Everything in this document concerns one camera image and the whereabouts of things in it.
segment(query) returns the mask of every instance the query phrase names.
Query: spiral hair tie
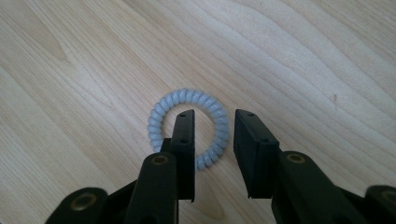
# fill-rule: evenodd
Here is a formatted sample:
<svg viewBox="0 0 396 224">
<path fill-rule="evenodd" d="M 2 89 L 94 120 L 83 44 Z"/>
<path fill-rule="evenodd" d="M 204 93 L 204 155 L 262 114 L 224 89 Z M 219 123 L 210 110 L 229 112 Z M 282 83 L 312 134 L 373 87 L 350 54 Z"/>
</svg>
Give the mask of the spiral hair tie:
<svg viewBox="0 0 396 224">
<path fill-rule="evenodd" d="M 202 91 L 181 89 L 167 93 L 160 102 L 155 104 L 148 118 L 148 138 L 154 152 L 159 152 L 163 144 L 162 121 L 163 116 L 178 104 L 199 105 L 210 113 L 215 122 L 216 134 L 209 148 L 195 157 L 195 172 L 204 170 L 219 159 L 223 149 L 227 146 L 230 136 L 227 112 L 221 103 L 213 96 Z"/>
</svg>

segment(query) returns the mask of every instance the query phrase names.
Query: coiled plastic ring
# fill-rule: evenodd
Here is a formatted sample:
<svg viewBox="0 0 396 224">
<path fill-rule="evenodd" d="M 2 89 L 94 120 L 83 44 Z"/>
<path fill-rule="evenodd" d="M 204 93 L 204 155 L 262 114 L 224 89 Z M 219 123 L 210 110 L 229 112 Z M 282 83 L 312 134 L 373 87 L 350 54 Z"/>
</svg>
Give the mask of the coiled plastic ring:
<svg viewBox="0 0 396 224">
<path fill-rule="evenodd" d="M 163 144 L 163 116 L 178 104 L 199 105 L 210 113 L 215 122 L 216 134 L 212 144 L 204 153 L 195 157 L 195 171 L 204 170 L 217 161 L 223 149 L 227 147 L 230 137 L 227 112 L 215 97 L 202 91 L 181 89 L 167 93 L 160 102 L 155 104 L 154 109 L 150 112 L 151 116 L 148 118 L 148 138 L 154 152 L 159 152 Z"/>
</svg>

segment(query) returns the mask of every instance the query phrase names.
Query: black plastic part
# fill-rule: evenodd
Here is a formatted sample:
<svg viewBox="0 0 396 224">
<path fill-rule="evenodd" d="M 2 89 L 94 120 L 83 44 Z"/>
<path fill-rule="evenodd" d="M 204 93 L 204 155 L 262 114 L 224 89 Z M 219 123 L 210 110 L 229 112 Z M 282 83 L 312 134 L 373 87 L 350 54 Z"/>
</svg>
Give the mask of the black plastic part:
<svg viewBox="0 0 396 224">
<path fill-rule="evenodd" d="M 193 110 L 177 115 L 172 139 L 164 139 L 161 151 L 177 158 L 177 188 L 180 200 L 195 197 L 195 116 Z"/>
<path fill-rule="evenodd" d="M 168 152 L 145 158 L 124 224 L 178 223 L 177 161 Z"/>
<path fill-rule="evenodd" d="M 343 192 L 305 154 L 295 151 L 281 153 L 278 175 L 279 184 L 301 223 L 367 223 Z"/>
<path fill-rule="evenodd" d="M 369 213 L 376 214 L 375 223 L 396 223 L 396 188 L 371 186 L 366 191 L 364 203 Z"/>
<path fill-rule="evenodd" d="M 271 198 L 281 150 L 279 142 L 255 114 L 235 111 L 233 152 L 245 180 L 247 196 Z"/>
<path fill-rule="evenodd" d="M 96 224 L 105 207 L 103 189 L 79 189 L 68 195 L 47 220 L 47 224 Z"/>
<path fill-rule="evenodd" d="M 277 224 L 301 223 L 300 218 L 291 204 L 288 194 L 281 184 L 276 184 L 271 208 Z"/>
<path fill-rule="evenodd" d="M 126 185 L 122 189 L 108 195 L 105 209 L 100 220 L 103 223 L 121 224 L 126 215 L 126 209 L 134 193 L 136 181 Z"/>
</svg>

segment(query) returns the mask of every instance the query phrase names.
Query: white coil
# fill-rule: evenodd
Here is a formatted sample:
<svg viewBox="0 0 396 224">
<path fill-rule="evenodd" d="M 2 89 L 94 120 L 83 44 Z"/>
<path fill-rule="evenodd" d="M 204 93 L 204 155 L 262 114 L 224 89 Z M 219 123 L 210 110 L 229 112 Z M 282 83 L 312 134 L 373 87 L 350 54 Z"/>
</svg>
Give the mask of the white coil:
<svg viewBox="0 0 396 224">
<path fill-rule="evenodd" d="M 150 111 L 151 116 L 148 118 L 148 138 L 154 152 L 159 152 L 163 144 L 161 127 L 163 116 L 178 104 L 199 105 L 210 113 L 215 122 L 216 135 L 212 144 L 204 153 L 195 157 L 195 172 L 204 170 L 219 159 L 223 149 L 227 146 L 230 137 L 227 112 L 216 98 L 202 91 L 181 89 L 166 94 L 160 102 L 155 104 L 154 109 Z"/>
</svg>

